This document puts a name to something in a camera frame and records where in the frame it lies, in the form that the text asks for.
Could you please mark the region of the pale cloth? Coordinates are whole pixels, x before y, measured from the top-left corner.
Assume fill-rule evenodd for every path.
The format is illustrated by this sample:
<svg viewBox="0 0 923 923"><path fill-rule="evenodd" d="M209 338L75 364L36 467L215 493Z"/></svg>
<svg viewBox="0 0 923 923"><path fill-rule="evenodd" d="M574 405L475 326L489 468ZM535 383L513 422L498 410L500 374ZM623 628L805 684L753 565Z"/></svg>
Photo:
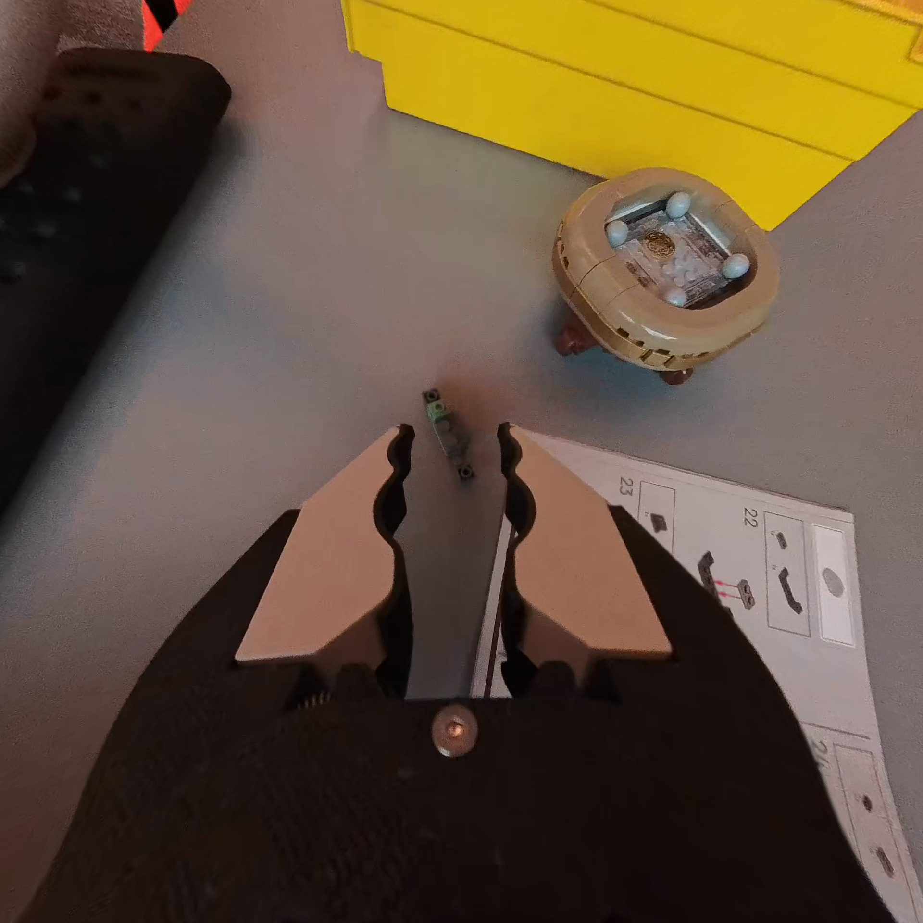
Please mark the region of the pale cloth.
<svg viewBox="0 0 923 923"><path fill-rule="evenodd" d="M139 50L140 2L1 3L1 185L21 173L36 143L35 115L59 52L79 47Z"/></svg>

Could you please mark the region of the red black striped object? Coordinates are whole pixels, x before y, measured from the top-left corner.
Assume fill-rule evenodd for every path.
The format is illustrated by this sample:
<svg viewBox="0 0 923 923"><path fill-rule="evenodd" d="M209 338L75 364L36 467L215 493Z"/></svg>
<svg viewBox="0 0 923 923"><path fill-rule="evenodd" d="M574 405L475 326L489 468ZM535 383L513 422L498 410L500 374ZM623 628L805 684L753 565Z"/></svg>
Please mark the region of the red black striped object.
<svg viewBox="0 0 923 923"><path fill-rule="evenodd" d="M164 34L192 4L193 1L140 1L144 51L154 52Z"/></svg>

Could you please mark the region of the tan brick-built pot model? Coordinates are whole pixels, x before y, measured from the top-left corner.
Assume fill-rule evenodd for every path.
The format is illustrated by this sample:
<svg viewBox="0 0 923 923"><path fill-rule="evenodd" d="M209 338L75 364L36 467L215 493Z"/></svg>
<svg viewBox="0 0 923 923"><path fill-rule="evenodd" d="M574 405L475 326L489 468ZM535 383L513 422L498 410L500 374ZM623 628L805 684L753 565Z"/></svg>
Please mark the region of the tan brick-built pot model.
<svg viewBox="0 0 923 923"><path fill-rule="evenodd" d="M663 167L584 191L551 263L571 311L560 354L599 347L675 385L755 334L780 282L766 233L727 193Z"/></svg>

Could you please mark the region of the brick instruction booklet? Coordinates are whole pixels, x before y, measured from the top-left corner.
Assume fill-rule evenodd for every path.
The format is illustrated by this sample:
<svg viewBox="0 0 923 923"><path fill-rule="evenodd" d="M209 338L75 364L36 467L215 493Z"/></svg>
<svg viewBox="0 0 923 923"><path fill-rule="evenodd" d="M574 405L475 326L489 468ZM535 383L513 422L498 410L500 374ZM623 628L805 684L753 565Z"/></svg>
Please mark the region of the brick instruction booklet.
<svg viewBox="0 0 923 923"><path fill-rule="evenodd" d="M599 663L578 689L561 663L525 697L501 674L505 515L475 660L473 698L513 698L525 719L576 723L551 775L593 733L589 795L649 816L656 871L693 860L670 893L711 920L921 921L871 693L851 514L525 430L613 510L674 653Z"/></svg>

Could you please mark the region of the small grey green brick assembly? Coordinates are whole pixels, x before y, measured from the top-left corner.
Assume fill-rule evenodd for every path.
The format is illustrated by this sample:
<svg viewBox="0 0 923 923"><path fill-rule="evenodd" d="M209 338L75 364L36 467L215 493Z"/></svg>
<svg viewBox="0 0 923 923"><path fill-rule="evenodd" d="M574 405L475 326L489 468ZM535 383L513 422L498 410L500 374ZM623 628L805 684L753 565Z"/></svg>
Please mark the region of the small grey green brick assembly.
<svg viewBox="0 0 923 923"><path fill-rule="evenodd" d="M422 400L437 441L458 478L462 482L472 480L475 472L469 461L470 438L460 418L435 387L424 390Z"/></svg>

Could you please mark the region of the black studded mat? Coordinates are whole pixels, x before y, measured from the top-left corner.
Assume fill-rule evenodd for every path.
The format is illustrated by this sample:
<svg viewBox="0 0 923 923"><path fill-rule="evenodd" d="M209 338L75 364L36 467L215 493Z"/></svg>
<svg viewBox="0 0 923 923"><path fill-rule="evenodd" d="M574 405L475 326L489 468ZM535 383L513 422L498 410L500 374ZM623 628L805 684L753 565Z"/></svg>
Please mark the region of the black studded mat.
<svg viewBox="0 0 923 923"><path fill-rule="evenodd" d="M192 56L61 53L1 194L1 510L206 165L232 91Z"/></svg>

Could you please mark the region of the grey desk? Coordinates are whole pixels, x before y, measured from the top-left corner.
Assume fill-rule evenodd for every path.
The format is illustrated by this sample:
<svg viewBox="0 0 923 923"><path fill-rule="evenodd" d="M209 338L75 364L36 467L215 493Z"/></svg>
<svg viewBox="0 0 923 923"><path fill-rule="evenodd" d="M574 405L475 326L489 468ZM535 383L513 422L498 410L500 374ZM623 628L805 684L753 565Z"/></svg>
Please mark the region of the grey desk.
<svg viewBox="0 0 923 923"><path fill-rule="evenodd" d="M233 90L209 168L2 528L2 921L127 695L284 511L412 424L411 698L456 698L494 561L501 422L855 516L871 689L921 875L921 114L770 233L759 334L679 387L552 344L594 179L387 108L339 2L196 2L165 51ZM470 438L462 482L428 421Z"/></svg>

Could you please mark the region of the yellow box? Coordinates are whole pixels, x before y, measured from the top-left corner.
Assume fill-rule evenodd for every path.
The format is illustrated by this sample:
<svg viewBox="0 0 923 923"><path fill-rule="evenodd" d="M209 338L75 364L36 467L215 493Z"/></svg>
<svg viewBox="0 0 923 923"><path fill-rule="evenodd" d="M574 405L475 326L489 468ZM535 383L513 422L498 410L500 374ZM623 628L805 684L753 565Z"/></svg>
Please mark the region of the yellow box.
<svg viewBox="0 0 923 923"><path fill-rule="evenodd" d="M921 2L349 1L398 112L780 225L922 109Z"/></svg>

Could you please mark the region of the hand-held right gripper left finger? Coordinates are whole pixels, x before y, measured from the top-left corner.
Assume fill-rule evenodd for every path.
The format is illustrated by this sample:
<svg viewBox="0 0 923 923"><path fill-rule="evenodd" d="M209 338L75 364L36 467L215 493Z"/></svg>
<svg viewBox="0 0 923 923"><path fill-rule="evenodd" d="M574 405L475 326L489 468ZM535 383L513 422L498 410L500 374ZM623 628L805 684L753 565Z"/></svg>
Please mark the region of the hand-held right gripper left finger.
<svg viewBox="0 0 923 923"><path fill-rule="evenodd" d="M368 667L406 695L412 602L396 532L414 431L388 429L300 506L236 652L241 666L302 663L326 686Z"/></svg>

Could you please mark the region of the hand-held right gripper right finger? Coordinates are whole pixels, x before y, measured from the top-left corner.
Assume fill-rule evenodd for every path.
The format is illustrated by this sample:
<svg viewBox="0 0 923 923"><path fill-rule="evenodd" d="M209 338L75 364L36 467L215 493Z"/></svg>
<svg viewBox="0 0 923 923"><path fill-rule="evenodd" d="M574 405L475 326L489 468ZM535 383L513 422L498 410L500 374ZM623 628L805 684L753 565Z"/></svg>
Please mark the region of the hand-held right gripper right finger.
<svg viewBox="0 0 923 923"><path fill-rule="evenodd" d="M513 536L500 592L503 680L522 698L549 663L582 689L599 663L674 653L606 499L520 427L498 440Z"/></svg>

